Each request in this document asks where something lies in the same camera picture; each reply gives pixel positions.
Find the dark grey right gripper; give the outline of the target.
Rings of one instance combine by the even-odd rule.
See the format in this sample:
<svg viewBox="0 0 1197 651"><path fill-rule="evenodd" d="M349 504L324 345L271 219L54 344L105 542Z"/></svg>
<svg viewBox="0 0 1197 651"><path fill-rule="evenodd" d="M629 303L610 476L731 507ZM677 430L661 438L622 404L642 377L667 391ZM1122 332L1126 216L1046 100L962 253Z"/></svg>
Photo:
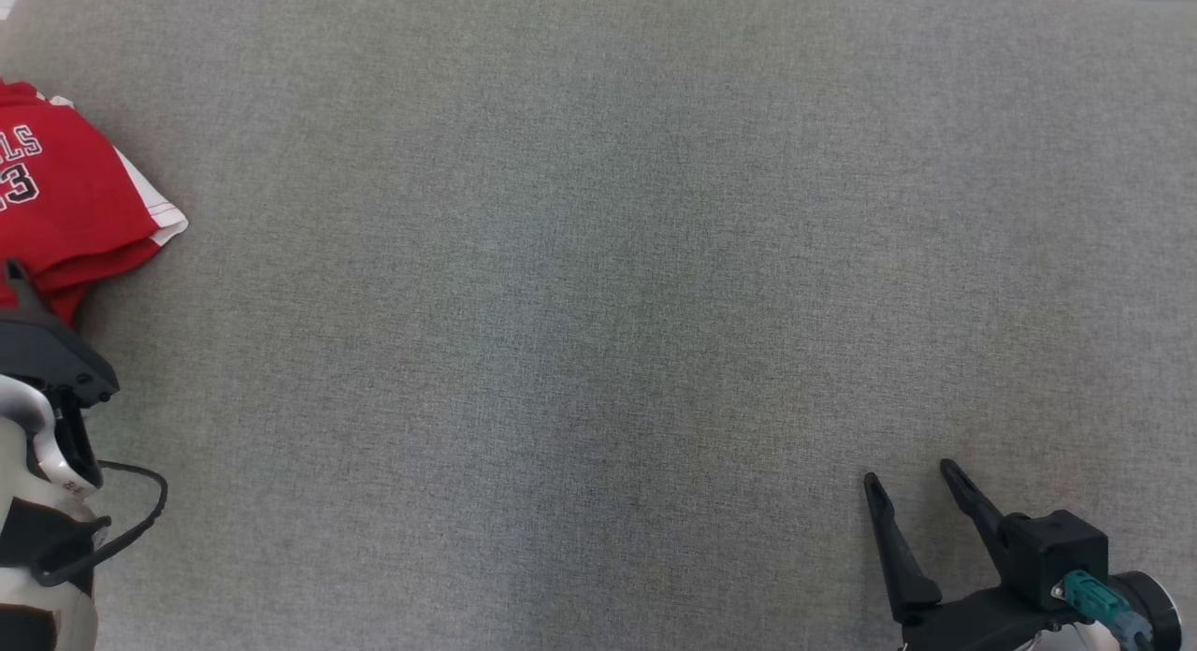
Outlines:
<svg viewBox="0 0 1197 651"><path fill-rule="evenodd" d="M1004 515L955 460L940 460L938 471L959 510L974 524L1004 584L1009 567ZM1056 600L1050 586L983 588L944 603L937 584L916 561L875 471L865 473L863 488L892 617L901 625L903 651L1015 651L1035 634L1088 621L1064 600Z"/></svg>

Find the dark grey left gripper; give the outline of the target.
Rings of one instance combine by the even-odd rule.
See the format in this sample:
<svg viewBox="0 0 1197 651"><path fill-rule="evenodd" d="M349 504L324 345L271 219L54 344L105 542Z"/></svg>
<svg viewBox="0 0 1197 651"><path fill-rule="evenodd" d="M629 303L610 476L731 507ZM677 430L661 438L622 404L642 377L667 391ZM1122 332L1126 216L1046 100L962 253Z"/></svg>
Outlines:
<svg viewBox="0 0 1197 651"><path fill-rule="evenodd" d="M22 426L42 475L71 495L102 488L84 412L120 390L116 371L63 320L49 314L16 258L4 276L14 306L0 311L0 416Z"/></svg>

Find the red shorts white side stripe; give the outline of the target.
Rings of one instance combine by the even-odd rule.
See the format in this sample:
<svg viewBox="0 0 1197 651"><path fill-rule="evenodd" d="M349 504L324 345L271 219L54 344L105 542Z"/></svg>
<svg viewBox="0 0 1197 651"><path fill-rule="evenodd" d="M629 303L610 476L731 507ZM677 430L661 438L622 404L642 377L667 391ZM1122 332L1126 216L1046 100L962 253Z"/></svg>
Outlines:
<svg viewBox="0 0 1197 651"><path fill-rule="evenodd" d="M71 101L0 80L0 309L17 260L66 323L96 284L136 270L187 217Z"/></svg>

